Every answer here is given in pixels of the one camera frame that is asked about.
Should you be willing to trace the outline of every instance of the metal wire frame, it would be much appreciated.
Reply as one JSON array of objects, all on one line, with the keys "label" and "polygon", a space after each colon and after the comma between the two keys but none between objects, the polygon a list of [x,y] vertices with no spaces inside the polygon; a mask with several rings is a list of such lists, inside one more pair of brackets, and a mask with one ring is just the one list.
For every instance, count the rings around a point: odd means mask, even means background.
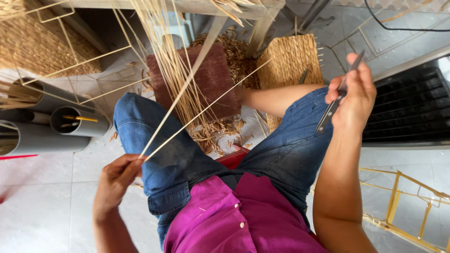
[{"label": "metal wire frame", "polygon": [[[54,17],[54,18],[50,18],[50,19],[47,19],[47,20],[42,20],[41,14],[40,14],[40,10],[43,10],[43,9],[46,9],[46,8],[50,8],[50,7],[53,7],[53,6],[56,6],[56,5],[60,5],[60,4],[62,4],[62,3],[66,3],[66,2],[68,2],[68,3],[70,4],[71,10],[72,10],[71,12],[66,13],[66,14],[63,14],[63,15],[60,15],[60,16],[56,16],[56,17]],[[23,82],[21,73],[20,73],[20,71],[19,71],[19,68],[18,68],[17,66],[15,66],[15,69],[16,69],[16,71],[17,71],[17,73],[18,73],[18,76],[19,76],[19,79],[20,79],[21,84],[22,84],[24,87],[27,87],[27,88],[32,89],[32,90],[36,90],[36,91],[41,92],[41,93],[46,94],[46,95],[53,96],[53,97],[55,97],[55,98],[64,100],[64,101],[66,101],[66,102],[69,102],[69,103],[72,103],[72,104],[78,104],[78,105],[80,105],[80,106],[83,106],[83,107],[87,107],[87,108],[96,110],[95,108],[92,108],[92,107],[89,107],[89,106],[86,106],[86,105],[83,105],[83,104],[86,103],[86,102],[88,102],[88,101],[91,101],[91,100],[94,100],[94,99],[98,99],[98,98],[100,98],[100,97],[102,97],[102,96],[108,95],[108,94],[113,93],[113,92],[115,92],[115,91],[121,90],[121,89],[123,89],[123,88],[129,87],[129,86],[131,86],[131,85],[134,85],[134,84],[136,84],[136,83],[140,83],[140,82],[142,82],[142,81],[145,81],[145,80],[149,79],[149,77],[143,78],[143,79],[141,79],[141,80],[139,80],[139,81],[132,82],[132,83],[130,83],[130,84],[127,84],[127,85],[125,85],[125,86],[122,86],[122,87],[120,87],[120,88],[117,88],[117,89],[115,89],[115,90],[112,90],[112,91],[110,91],[110,92],[104,93],[104,94],[102,94],[102,95],[96,96],[96,97],[94,97],[94,98],[91,98],[91,99],[86,100],[86,101],[83,101],[83,102],[79,102],[78,100],[77,100],[77,102],[74,102],[74,101],[71,101],[71,100],[68,100],[68,99],[59,97],[59,96],[57,96],[57,95],[54,95],[54,94],[45,92],[45,91],[43,91],[43,90],[34,88],[34,87],[32,87],[32,86],[28,86],[28,84],[33,83],[33,82],[35,82],[35,81],[37,81],[37,80],[46,79],[46,78],[48,78],[48,77],[50,77],[50,76],[52,76],[52,75],[54,75],[54,74],[58,74],[58,73],[60,73],[60,72],[69,70],[69,69],[74,68],[74,67],[78,67],[78,66],[83,65],[83,64],[85,64],[85,63],[88,63],[88,62],[90,62],[90,61],[100,59],[100,58],[102,58],[102,57],[104,57],[104,56],[107,56],[107,55],[110,55],[110,54],[114,54],[114,53],[117,53],[117,52],[119,52],[119,51],[122,51],[122,50],[125,50],[125,49],[128,49],[128,48],[132,48],[132,50],[133,50],[134,53],[138,56],[138,58],[139,58],[139,60],[142,62],[142,64],[143,64],[145,67],[147,67],[147,64],[146,64],[146,62],[144,61],[144,59],[142,58],[142,56],[145,57],[145,56],[148,55],[149,53],[147,52],[147,50],[145,49],[144,45],[142,44],[142,42],[141,42],[140,39],[138,38],[138,36],[137,36],[136,32],[134,31],[133,27],[131,27],[130,23],[128,22],[128,20],[127,20],[127,19],[125,18],[125,16],[123,15],[122,11],[118,8],[118,5],[117,5],[117,3],[115,2],[115,0],[110,0],[109,2],[110,2],[111,7],[112,7],[111,9],[112,9],[112,11],[114,12],[114,15],[116,16],[116,19],[117,19],[117,21],[118,21],[118,23],[119,23],[119,25],[120,25],[120,27],[121,27],[121,29],[122,29],[123,35],[125,36],[126,41],[128,42],[128,46],[119,48],[119,49],[117,49],[117,50],[111,51],[111,52],[109,52],[109,53],[105,53],[105,54],[103,54],[103,55],[94,57],[94,58],[92,58],[92,59],[89,59],[89,60],[86,60],[86,61],[83,61],[83,62],[79,62],[79,61],[78,61],[78,59],[77,59],[77,57],[76,57],[76,54],[75,54],[75,51],[74,51],[74,49],[73,49],[72,43],[71,43],[71,41],[70,41],[70,39],[69,39],[69,37],[68,37],[68,35],[67,35],[67,31],[66,31],[66,28],[65,28],[65,26],[64,26],[64,23],[63,23],[62,20],[61,20],[61,18],[66,17],[66,16],[69,16],[69,15],[72,15],[72,14],[75,13],[75,9],[74,9],[74,7],[72,6],[70,0],[64,0],[64,1],[61,1],[61,2],[58,2],[58,3],[54,3],[54,4],[51,4],[51,5],[43,6],[43,7],[36,8],[36,9],[30,10],[30,11],[27,11],[27,12],[24,12],[24,13],[21,13],[21,14],[16,14],[16,15],[12,15],[12,16],[9,16],[9,17],[7,17],[7,18],[1,19],[0,22],[2,22],[2,21],[4,21],[4,20],[11,19],[11,18],[16,18],[16,17],[22,16],[22,15],[28,15],[28,14],[31,14],[31,13],[33,13],[33,12],[36,12],[36,14],[37,14],[37,16],[38,16],[38,18],[39,18],[39,22],[40,22],[40,23],[46,23],[46,22],[49,22],[49,21],[58,20],[58,22],[59,22],[59,24],[60,24],[60,26],[61,26],[61,29],[62,29],[62,31],[63,31],[63,33],[64,33],[64,36],[65,36],[65,38],[66,38],[66,40],[67,40],[67,44],[69,45],[69,47],[70,47],[70,49],[71,49],[71,51],[72,51],[72,55],[73,55],[73,57],[74,57],[74,59],[75,59],[75,62],[76,62],[76,64],[74,64],[74,65],[72,65],[72,66],[70,66],[70,67],[60,69],[60,70],[58,70],[58,71],[52,72],[52,73],[47,74],[47,75],[42,76],[42,77],[35,78],[35,79],[30,80],[30,81],[27,81],[27,82]],[[138,46],[139,46],[139,50],[140,50],[141,54],[139,54],[138,51],[137,51],[137,50],[134,48],[134,46],[132,45],[132,43],[131,43],[131,41],[130,41],[130,38],[128,37],[128,34],[127,34],[126,31],[125,31],[124,25],[123,25],[122,20],[120,19],[119,15],[122,17],[122,19],[125,21],[125,23],[126,23],[126,25],[128,26],[128,28],[129,28],[129,29],[131,30],[131,32],[133,33],[133,36],[135,37],[135,39],[136,39],[136,41],[137,41],[137,44],[138,44]]]},{"label": "metal wire frame", "polygon": [[[375,226],[381,227],[384,230],[387,230],[407,241],[409,241],[410,243],[414,244],[417,247],[420,247],[428,252],[438,252],[438,253],[450,253],[450,238],[447,241],[447,247],[443,248],[441,246],[438,245],[434,245],[428,241],[425,241],[423,239],[423,233],[424,233],[424,228],[425,228],[425,224],[427,223],[427,218],[428,218],[428,214],[430,213],[430,210],[432,208],[432,206],[439,208],[441,206],[441,204],[446,204],[446,205],[450,205],[450,196],[446,193],[443,192],[439,192],[433,188],[431,188],[430,186],[410,177],[407,176],[405,174],[403,174],[400,171],[397,172],[387,172],[387,171],[380,171],[380,170],[374,170],[371,168],[362,168],[360,167],[359,170],[362,171],[369,171],[369,172],[377,172],[377,173],[386,173],[386,174],[393,174],[396,176],[395,181],[394,181],[394,185],[391,189],[386,188],[386,187],[381,187],[378,185],[372,185],[372,184],[368,184],[368,183],[364,183],[360,181],[361,185],[367,185],[367,186],[371,186],[371,187],[376,187],[379,189],[384,189],[384,190],[390,190],[391,191],[391,197],[389,199],[389,203],[387,206],[387,211],[386,211],[386,216],[384,219],[381,218],[377,218],[374,216],[371,216],[367,213],[363,213],[363,220],[367,221],[369,223],[372,223]],[[407,192],[403,192],[401,190],[398,189],[398,183],[400,178],[405,178],[415,184],[417,184],[419,186],[418,191],[416,194],[412,194],[412,193],[407,193]],[[312,194],[314,194],[314,188],[311,188],[311,192]],[[421,196],[419,195],[420,190],[422,188],[425,188],[429,191],[431,191],[436,197],[438,197],[439,199],[433,199],[433,198],[429,198],[429,197],[425,197],[425,196]],[[425,210],[425,215],[424,218],[422,220],[422,225],[419,228],[419,233],[418,233],[418,237],[415,237],[409,233],[407,233],[406,231],[402,230],[401,228],[395,226],[392,224],[392,221],[394,220],[394,216],[397,210],[397,205],[400,199],[400,196],[402,194],[405,195],[409,195],[409,196],[416,196],[418,198],[420,198],[421,200],[427,202],[427,208]]]},{"label": "metal wire frame", "polygon": [[[394,1],[394,0],[391,0],[391,1],[387,4],[387,6],[390,6],[391,3],[392,3],[393,1]],[[409,9],[411,9],[411,6],[407,3],[406,0],[403,0],[403,2],[405,2],[405,5],[406,5]],[[377,15],[378,13],[380,13],[380,12],[383,11],[383,10],[386,10],[386,8],[382,8],[382,9],[378,10],[378,11],[375,13],[375,15]],[[364,60],[365,60],[366,62],[369,62],[369,61],[371,61],[371,60],[373,60],[373,59],[376,59],[376,58],[380,57],[381,55],[383,55],[383,54],[389,52],[390,50],[393,50],[393,49],[395,49],[396,47],[402,45],[403,43],[406,43],[406,42],[408,42],[408,41],[410,41],[410,40],[412,40],[412,39],[415,39],[416,37],[422,36],[423,34],[427,33],[427,32],[418,32],[418,33],[416,33],[416,34],[412,34],[410,37],[408,37],[408,38],[406,38],[406,39],[404,39],[404,40],[402,40],[402,41],[399,41],[398,43],[395,43],[395,44],[389,46],[388,48],[386,48],[386,49],[384,49],[384,50],[381,50],[380,52],[377,52],[377,50],[375,49],[375,47],[374,47],[374,45],[372,44],[372,42],[367,38],[367,35],[366,35],[366,34],[363,32],[363,30],[361,29],[361,28],[362,28],[364,25],[366,25],[367,22],[370,21],[371,19],[373,19],[373,18],[370,17],[370,18],[368,18],[367,20],[365,20],[364,22],[362,22],[362,23],[361,23],[357,28],[355,28],[355,29],[354,29],[347,37],[345,37],[344,39],[342,39],[341,41],[339,41],[339,42],[336,43],[335,45],[333,45],[333,46],[325,46],[325,45],[324,45],[325,47],[329,48],[329,49],[333,52],[334,56],[336,57],[337,61],[339,62],[339,64],[340,64],[340,66],[341,66],[341,68],[342,68],[342,70],[343,70],[344,73],[347,72],[348,69],[344,66],[344,64],[343,64],[343,63],[341,62],[341,60],[339,59],[338,55],[337,55],[336,52],[334,51],[334,47],[338,46],[339,44],[341,44],[341,43],[343,43],[343,42],[345,42],[345,41],[348,41],[348,44],[350,45],[351,50],[352,50],[354,53],[358,53],[358,52],[355,50],[355,48],[353,47],[353,45],[350,43],[349,39],[351,39],[353,36],[355,36],[355,35],[357,35],[357,34],[359,34],[359,33],[362,35],[364,41],[366,42],[366,45],[367,45],[368,48],[369,48],[368,51],[369,51],[369,52],[372,54],[372,56],[373,56],[373,57],[367,57],[366,55],[364,55]],[[431,28],[437,27],[438,25],[440,25],[440,24],[446,22],[446,21],[449,20],[449,19],[450,19],[450,17],[445,18],[445,19],[441,20],[440,22],[437,22],[437,23],[433,24],[433,25],[431,26]]]}]

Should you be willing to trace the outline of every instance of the red object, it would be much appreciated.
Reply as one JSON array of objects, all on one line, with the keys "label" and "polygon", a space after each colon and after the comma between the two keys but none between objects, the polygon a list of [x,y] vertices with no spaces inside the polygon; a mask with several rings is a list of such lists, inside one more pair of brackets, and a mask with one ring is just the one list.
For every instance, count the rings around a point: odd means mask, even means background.
[{"label": "red object", "polygon": [[2,157],[0,157],[0,160],[14,159],[14,158],[23,158],[23,157],[30,157],[30,156],[37,156],[37,154],[17,155],[17,156],[2,156]]},{"label": "red object", "polygon": [[233,144],[234,148],[237,150],[234,153],[222,156],[216,159],[216,162],[221,163],[223,166],[230,170],[234,170],[240,163],[244,156],[250,152],[249,149],[241,147],[237,144]]}]

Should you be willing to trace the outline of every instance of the jeans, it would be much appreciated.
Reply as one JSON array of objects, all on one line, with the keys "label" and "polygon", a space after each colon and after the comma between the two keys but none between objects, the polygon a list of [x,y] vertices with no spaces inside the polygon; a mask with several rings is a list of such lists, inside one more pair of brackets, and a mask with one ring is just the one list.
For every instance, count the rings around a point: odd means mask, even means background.
[{"label": "jeans", "polygon": [[[281,125],[255,146],[235,170],[207,156],[185,130],[144,163],[144,193],[148,196],[150,213],[159,220],[161,246],[172,220],[189,202],[190,189],[212,175],[219,176],[232,189],[245,172],[269,177],[308,224],[303,213],[306,196],[333,132],[331,124],[326,126],[324,134],[315,131],[327,107],[326,93],[324,87],[294,102],[286,110]],[[135,93],[124,94],[115,107],[114,126],[125,152],[141,153],[166,112],[157,102]],[[181,127],[174,116],[169,116],[145,154],[152,153]]]}]

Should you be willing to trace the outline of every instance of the wooden table leg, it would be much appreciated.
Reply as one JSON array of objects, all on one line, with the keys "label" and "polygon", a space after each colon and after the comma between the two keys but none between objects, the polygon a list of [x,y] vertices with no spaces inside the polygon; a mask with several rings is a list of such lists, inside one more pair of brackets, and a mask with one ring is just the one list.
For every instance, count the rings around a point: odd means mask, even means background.
[{"label": "wooden table leg", "polygon": [[255,27],[250,35],[250,43],[248,44],[247,52],[245,54],[246,58],[252,57],[253,54],[260,49],[266,38],[266,33],[273,22],[272,17],[276,17],[279,11],[280,9],[268,9],[264,17],[256,21]]}]

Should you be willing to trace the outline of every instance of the metal pole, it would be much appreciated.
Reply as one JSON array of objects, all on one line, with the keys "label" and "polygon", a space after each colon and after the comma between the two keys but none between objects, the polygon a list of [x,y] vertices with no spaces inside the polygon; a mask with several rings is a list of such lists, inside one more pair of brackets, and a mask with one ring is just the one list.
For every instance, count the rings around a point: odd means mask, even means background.
[{"label": "metal pole", "polygon": [[[318,17],[320,12],[330,3],[331,0],[315,0],[312,6],[309,8],[303,18],[298,21],[298,30],[301,34],[305,34],[308,31],[309,26]],[[295,33],[294,30],[287,33],[285,36],[292,36]]]}]

